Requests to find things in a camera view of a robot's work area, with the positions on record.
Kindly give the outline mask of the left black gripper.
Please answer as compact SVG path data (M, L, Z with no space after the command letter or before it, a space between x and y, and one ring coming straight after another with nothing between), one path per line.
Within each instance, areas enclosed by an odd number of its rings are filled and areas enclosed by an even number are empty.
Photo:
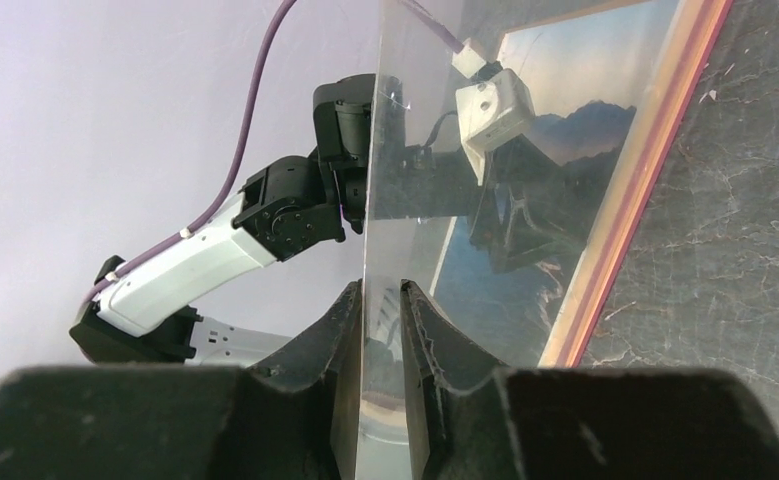
M555 255L555 228L547 219L554 201L555 163L530 142L508 142L484 156L477 176L467 154L403 147L378 158L371 172L369 248L408 234L392 221L465 218L469 242L487 251L492 268L510 271Z

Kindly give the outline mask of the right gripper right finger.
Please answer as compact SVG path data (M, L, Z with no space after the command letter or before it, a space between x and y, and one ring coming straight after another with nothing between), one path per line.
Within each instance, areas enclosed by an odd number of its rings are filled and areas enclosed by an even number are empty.
M416 479L779 479L779 434L714 368L520 368L400 285Z

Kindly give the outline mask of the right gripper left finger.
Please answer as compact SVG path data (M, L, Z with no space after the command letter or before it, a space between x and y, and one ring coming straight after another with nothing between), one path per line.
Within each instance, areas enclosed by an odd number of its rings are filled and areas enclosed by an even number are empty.
M351 479L362 285L250 367L38 367L0 381L0 479Z

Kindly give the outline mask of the clear acrylic sheet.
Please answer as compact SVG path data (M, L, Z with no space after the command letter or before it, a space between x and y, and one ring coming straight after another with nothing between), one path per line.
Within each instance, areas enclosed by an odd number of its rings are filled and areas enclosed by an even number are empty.
M382 3L358 478L412 475L403 281L507 364L551 349L680 9Z

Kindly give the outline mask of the pink wooden picture frame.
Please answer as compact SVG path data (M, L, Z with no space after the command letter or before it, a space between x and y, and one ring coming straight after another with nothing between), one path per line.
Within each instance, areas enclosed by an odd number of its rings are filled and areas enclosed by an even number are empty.
M580 363L730 7L682 1L676 8L539 366Z

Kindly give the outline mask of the coastal landscape photo board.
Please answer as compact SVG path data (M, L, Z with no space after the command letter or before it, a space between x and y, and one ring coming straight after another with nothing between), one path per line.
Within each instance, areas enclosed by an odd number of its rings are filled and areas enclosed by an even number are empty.
M450 220L431 292L497 358L534 366L564 328L682 9L565 1L498 34L492 63L457 90L456 147L424 161L417 216Z

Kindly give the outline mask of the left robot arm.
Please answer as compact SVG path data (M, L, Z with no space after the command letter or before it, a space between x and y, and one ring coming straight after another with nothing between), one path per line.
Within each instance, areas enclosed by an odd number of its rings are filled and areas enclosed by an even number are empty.
M135 265L110 257L69 334L94 363L235 363L242 330L202 317L193 302L248 272L284 262L323 241L362 232L368 216L455 217L505 153L540 151L523 134L534 119L530 91L510 69L474 75L457 90L460 146L435 152L404 137L401 85L389 78L372 107L377 78L358 74L313 95L315 149L272 162L250 177L200 227Z

